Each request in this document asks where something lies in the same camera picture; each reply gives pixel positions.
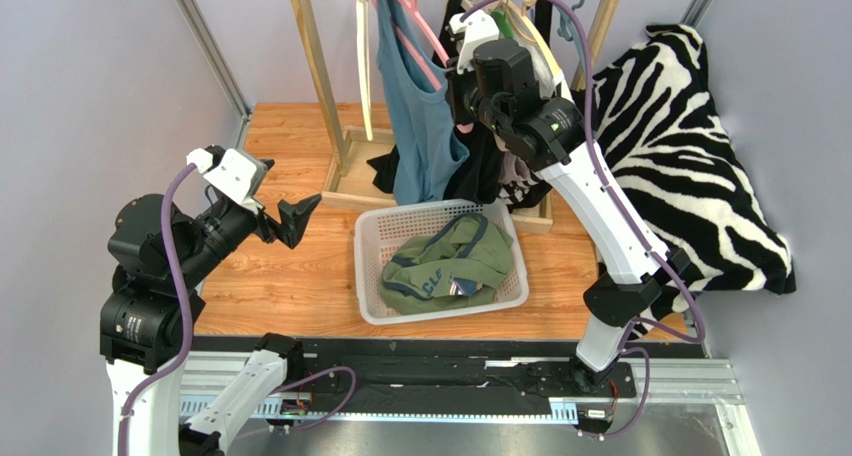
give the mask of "clothing rack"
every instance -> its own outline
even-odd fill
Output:
[[[603,47],[619,1],[600,0],[594,21],[588,30],[592,65],[597,61]],[[334,159],[323,186],[324,204],[358,211],[394,206],[396,203],[392,197],[372,186],[373,171],[366,163],[367,159],[390,150],[390,145],[394,142],[393,133],[375,129],[373,141],[367,141],[363,128],[341,127],[311,0],[290,0],[290,3],[334,151]],[[583,69],[579,66],[571,87],[574,89],[584,87]],[[536,208],[515,211],[512,218],[518,231],[550,232],[553,225],[550,195],[548,194]]]

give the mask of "black garment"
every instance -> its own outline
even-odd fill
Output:
[[[451,58],[458,56],[458,51],[455,42],[450,38],[450,19],[465,11],[461,5],[463,1],[465,0],[447,0],[443,25],[438,35],[438,40]],[[432,62],[442,65],[437,54],[432,55]],[[444,191],[444,199],[458,198],[479,204],[493,203],[500,189],[498,179],[503,164],[503,153],[497,148],[494,136],[482,124],[475,124],[468,134],[462,134],[458,129],[455,132],[459,141],[470,150],[470,156],[450,178]],[[373,185],[384,193],[393,193],[393,183],[399,166],[399,151],[396,146],[389,154],[373,158],[367,163],[376,170]]]
[[[441,23],[441,31],[438,41],[450,58],[458,56],[456,43],[452,40],[449,32],[450,19],[456,14],[465,12],[462,2],[465,0],[447,0],[444,20]],[[544,0],[538,0],[535,6],[535,27],[545,42],[550,41],[551,24],[553,21],[553,5]],[[442,65],[437,54],[432,55],[432,62]],[[500,195],[500,169],[503,162],[503,153],[497,148],[491,131],[481,124],[476,124],[470,134],[461,134],[456,130],[456,137],[469,150],[470,156],[467,161],[453,174],[447,188],[444,191],[444,199],[466,199],[474,203],[490,204]],[[373,158],[367,163],[376,170],[373,185],[382,192],[393,193],[393,184],[396,179],[396,170],[399,166],[399,151],[396,146],[389,154]],[[532,208],[547,195],[550,185],[544,182],[536,182],[531,187],[508,188],[504,187],[507,194],[515,195],[514,199],[504,198],[509,211],[516,208]]]
[[[538,33],[541,34],[541,39],[550,46],[550,26],[553,24],[553,3],[545,0],[536,0],[535,16],[533,17],[533,25]]]
[[[476,123],[473,131],[468,134],[456,130],[456,137],[470,150],[470,156],[450,178],[444,191],[444,199],[466,199],[479,204],[493,203],[500,190],[498,180],[503,168],[503,152],[494,142],[491,130]]]
[[[393,194],[396,168],[399,167],[399,150],[396,149],[396,145],[393,145],[390,153],[368,159],[367,164],[376,170],[376,177],[373,178],[373,186],[379,188],[383,193]]]
[[[450,36],[450,19],[457,14],[464,13],[464,8],[461,5],[464,1],[465,0],[447,0],[447,8],[444,11],[444,21],[441,23],[441,32],[438,34],[438,41],[441,42],[441,46],[443,46],[444,51],[447,52],[447,56],[451,58],[458,56],[459,52],[456,50],[456,42],[453,41]],[[432,62],[438,66],[444,65],[437,53],[432,55]]]

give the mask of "green garment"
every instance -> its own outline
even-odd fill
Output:
[[[382,271],[379,294],[400,314],[492,303],[515,263],[512,242],[481,214],[458,216],[435,236],[403,244]]]

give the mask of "laundry basket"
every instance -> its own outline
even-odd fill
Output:
[[[514,239],[515,265],[497,288],[494,302],[471,308],[401,315],[385,305],[379,295],[382,269],[391,256],[414,236],[431,236],[461,214],[482,213]],[[361,316],[371,324],[397,324],[411,321],[463,316],[520,306],[530,294],[527,268],[512,225],[509,211],[502,203],[481,205],[454,199],[367,211],[355,222],[355,287]]]

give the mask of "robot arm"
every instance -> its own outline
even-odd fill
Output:
[[[459,57],[448,62],[447,73],[447,102],[455,122],[483,123],[503,139],[509,151],[568,202],[606,263],[606,272],[584,295],[592,316],[577,347],[583,373],[597,384],[617,359],[626,326],[668,282],[649,252],[665,255],[678,273],[688,260],[680,250],[669,251],[648,229],[617,184],[602,186],[592,158],[605,172],[609,168],[597,142],[591,150],[586,144],[582,115],[564,80],[558,85],[559,96],[542,100],[529,51],[513,40],[498,39],[496,24],[481,10],[464,22],[461,15],[455,16],[450,29],[462,40]],[[650,251],[608,191],[624,203],[650,242]]]
[[[254,196],[271,160],[218,146],[195,150],[187,159],[218,196],[195,218],[172,205],[171,229],[187,288],[196,287],[252,233],[267,243],[281,241],[290,248],[301,241],[320,196],[295,205],[279,202],[280,222],[268,216]],[[162,202],[162,195],[149,194],[128,203],[116,218],[108,245],[119,265],[113,294],[101,309],[101,354],[107,360],[113,390],[115,448],[127,395],[178,356],[183,337],[181,308],[161,233]],[[189,296],[189,310],[196,321],[204,302],[195,291]],[[223,456],[257,405],[285,380],[301,379],[305,372],[301,343],[266,335],[240,377],[180,427],[183,369],[179,366],[136,399],[128,444],[122,445],[129,448],[128,456]]]

